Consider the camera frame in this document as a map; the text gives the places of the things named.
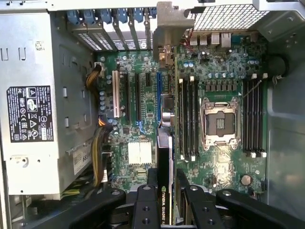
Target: screw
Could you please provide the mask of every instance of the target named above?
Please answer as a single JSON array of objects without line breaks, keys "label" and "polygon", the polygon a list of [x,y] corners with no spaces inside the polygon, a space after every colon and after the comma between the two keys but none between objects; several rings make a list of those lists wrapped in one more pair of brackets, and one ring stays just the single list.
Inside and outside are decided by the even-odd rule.
[{"label": "screw", "polygon": [[144,190],[150,190],[150,189],[151,189],[151,187],[149,187],[149,186],[145,186],[145,187],[143,187],[143,189],[144,189]]},{"label": "screw", "polygon": [[231,195],[231,193],[229,191],[223,191],[223,194],[227,197]]},{"label": "screw", "polygon": [[120,193],[120,191],[113,191],[111,194],[113,194],[113,195],[118,195]]},{"label": "screw", "polygon": [[190,190],[196,191],[196,190],[198,190],[198,188],[196,186],[190,186]]}]

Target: cpu socket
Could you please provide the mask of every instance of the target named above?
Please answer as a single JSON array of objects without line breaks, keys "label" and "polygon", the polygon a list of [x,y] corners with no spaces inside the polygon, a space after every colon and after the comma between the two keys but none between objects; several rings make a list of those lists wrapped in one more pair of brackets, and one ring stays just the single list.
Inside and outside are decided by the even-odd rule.
[{"label": "cpu socket", "polygon": [[240,110],[236,97],[230,102],[201,101],[202,144],[204,150],[210,146],[230,146],[237,149],[240,142]]}]

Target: warning label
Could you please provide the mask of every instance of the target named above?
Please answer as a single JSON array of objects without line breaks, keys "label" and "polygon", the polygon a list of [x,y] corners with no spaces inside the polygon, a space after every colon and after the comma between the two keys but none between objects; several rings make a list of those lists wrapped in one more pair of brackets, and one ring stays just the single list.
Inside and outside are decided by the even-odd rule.
[{"label": "warning label", "polygon": [[10,142],[54,141],[50,86],[10,87],[6,95]]}]

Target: green circuit board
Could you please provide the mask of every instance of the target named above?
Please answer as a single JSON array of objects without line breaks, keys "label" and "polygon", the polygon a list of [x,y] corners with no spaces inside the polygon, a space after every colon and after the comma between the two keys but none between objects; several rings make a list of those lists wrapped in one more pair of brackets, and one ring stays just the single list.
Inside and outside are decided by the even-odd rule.
[{"label": "green circuit board", "polygon": [[[176,83],[181,74],[194,75],[199,80],[198,97],[209,98],[211,102],[226,102],[232,97],[240,99],[243,96],[243,81],[247,75],[261,73],[263,71],[262,55],[265,53],[265,41],[257,43],[243,43],[241,36],[232,38],[232,52],[218,50],[216,48],[194,47],[192,51],[183,46],[176,48]],[[208,61],[200,61],[194,52],[209,54]],[[128,191],[134,184],[144,184],[147,179],[147,169],[156,167],[155,129],[157,121],[157,81],[156,73],[158,64],[153,61],[152,52],[119,52],[103,53],[97,56],[97,61],[105,67],[104,77],[99,80],[99,90],[105,91],[105,110],[100,115],[107,114],[112,104],[112,84],[107,83],[107,76],[112,71],[126,72],[130,81],[130,117],[126,116],[110,118],[116,120],[117,130],[111,134],[112,144],[112,187]],[[135,105],[135,73],[140,74],[141,116],[143,134],[136,122]],[[146,85],[145,74],[150,73],[151,85]],[[163,93],[168,92],[168,75],[172,72],[163,72]],[[228,84],[231,90],[218,90],[218,84]],[[126,87],[121,79],[120,104],[126,105]],[[266,86],[264,85],[264,110],[266,109]],[[243,101],[240,102],[241,113]],[[266,112],[264,112],[264,129],[266,129]],[[243,115],[241,114],[241,128],[243,128]],[[266,131],[263,140],[266,142]],[[128,143],[137,141],[150,141],[152,145],[152,163],[144,165],[130,165],[128,156]],[[195,161],[185,161],[180,158],[179,147],[176,144],[175,167],[182,168],[190,183],[204,185],[211,193],[222,188],[233,188],[241,192],[247,192],[248,187],[241,185],[240,177],[248,174],[253,178],[251,187],[255,192],[263,192],[265,179],[265,158],[250,158],[243,153],[242,144],[236,150],[227,146],[211,147],[208,151],[203,150],[199,142],[199,156]]]},{"label": "green circuit board", "polygon": [[[112,145],[112,187],[129,191],[135,184],[144,184],[147,181],[147,170],[156,167],[155,159],[155,129],[158,126],[157,114],[157,81],[156,72],[158,65],[153,61],[152,52],[119,52],[103,53],[97,56],[97,61],[105,66],[105,76],[99,80],[99,90],[105,92],[105,110],[100,110],[106,120],[117,121],[117,130],[113,130],[110,136]],[[112,71],[118,70],[120,73],[128,73],[129,89],[124,84],[124,79],[120,79],[120,106],[127,105],[126,90],[130,95],[130,121],[127,121],[127,114],[120,118],[111,117],[112,109],[112,84],[107,84],[107,77]],[[137,107],[135,103],[135,73],[140,75],[140,98],[141,98],[141,121],[145,134],[140,132],[136,121]],[[167,85],[166,74],[163,77],[164,87]],[[152,146],[152,163],[131,165],[128,156],[128,143],[149,141]]]},{"label": "green circuit board", "polygon": [[[264,66],[263,54],[266,52],[266,42],[259,40],[256,43],[245,41],[243,37],[232,38],[235,43],[231,50],[221,50],[211,47],[180,46],[176,49],[176,82],[185,75],[198,79],[198,98],[208,98],[210,102],[229,102],[232,98],[239,101],[240,120],[237,120],[243,131],[243,81],[242,79],[254,73],[262,74]],[[266,99],[267,87],[263,85],[263,145],[266,145]],[[182,168],[190,184],[203,185],[210,193],[222,188],[232,188],[243,193],[251,187],[256,193],[265,189],[266,158],[251,158],[243,152],[242,140],[236,150],[229,146],[212,146],[209,150],[203,149],[202,129],[199,136],[199,156],[195,161],[186,161],[181,158],[179,138],[176,138],[176,164]],[[244,186],[240,180],[243,175],[253,179],[250,186]]]}]

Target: white pcie slot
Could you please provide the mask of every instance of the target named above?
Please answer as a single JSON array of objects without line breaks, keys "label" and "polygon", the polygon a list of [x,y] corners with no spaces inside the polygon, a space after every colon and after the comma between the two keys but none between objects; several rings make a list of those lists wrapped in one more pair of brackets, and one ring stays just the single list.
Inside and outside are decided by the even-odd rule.
[{"label": "white pcie slot", "polygon": [[120,76],[118,71],[112,71],[113,113],[115,118],[121,117],[120,113]]}]

